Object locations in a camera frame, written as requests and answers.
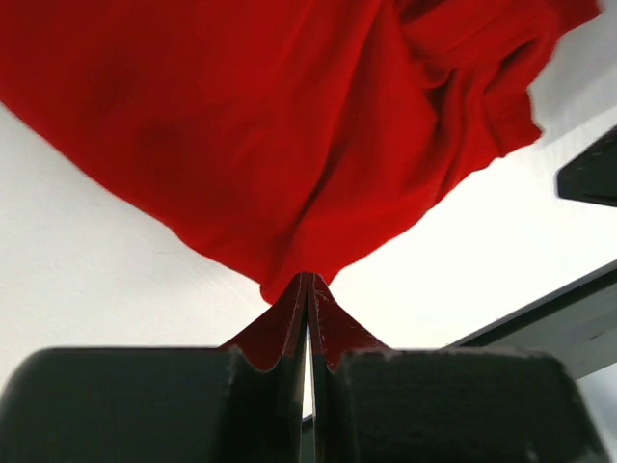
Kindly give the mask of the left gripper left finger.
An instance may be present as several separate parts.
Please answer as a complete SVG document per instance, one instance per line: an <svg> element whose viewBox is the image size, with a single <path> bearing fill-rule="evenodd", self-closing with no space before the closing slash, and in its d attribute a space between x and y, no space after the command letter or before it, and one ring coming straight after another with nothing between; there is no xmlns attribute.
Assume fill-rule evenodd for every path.
<svg viewBox="0 0 617 463"><path fill-rule="evenodd" d="M56 347L1 396L5 462L296 462L308 278L218 347Z"/></svg>

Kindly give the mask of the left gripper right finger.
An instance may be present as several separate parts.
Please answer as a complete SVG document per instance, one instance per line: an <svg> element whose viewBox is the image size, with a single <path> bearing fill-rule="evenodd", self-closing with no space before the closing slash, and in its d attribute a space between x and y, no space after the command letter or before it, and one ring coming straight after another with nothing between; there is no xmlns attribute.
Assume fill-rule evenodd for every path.
<svg viewBox="0 0 617 463"><path fill-rule="evenodd" d="M606 462L574 379L520 349L396 350L308 276L320 462Z"/></svg>

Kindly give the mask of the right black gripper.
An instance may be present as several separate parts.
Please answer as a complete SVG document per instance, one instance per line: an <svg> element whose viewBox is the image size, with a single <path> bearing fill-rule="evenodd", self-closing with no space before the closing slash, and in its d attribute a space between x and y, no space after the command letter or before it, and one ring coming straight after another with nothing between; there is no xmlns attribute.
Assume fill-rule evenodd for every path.
<svg viewBox="0 0 617 463"><path fill-rule="evenodd" d="M559 198L615 207L617 204L616 127L564 165L556 175Z"/></svg>

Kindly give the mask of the red t-shirt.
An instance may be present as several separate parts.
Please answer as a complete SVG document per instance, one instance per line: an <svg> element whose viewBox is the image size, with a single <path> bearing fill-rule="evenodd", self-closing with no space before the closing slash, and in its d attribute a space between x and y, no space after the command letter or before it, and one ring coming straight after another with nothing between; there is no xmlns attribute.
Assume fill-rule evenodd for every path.
<svg viewBox="0 0 617 463"><path fill-rule="evenodd" d="M5 1L1 100L274 302L541 134L595 1Z"/></svg>

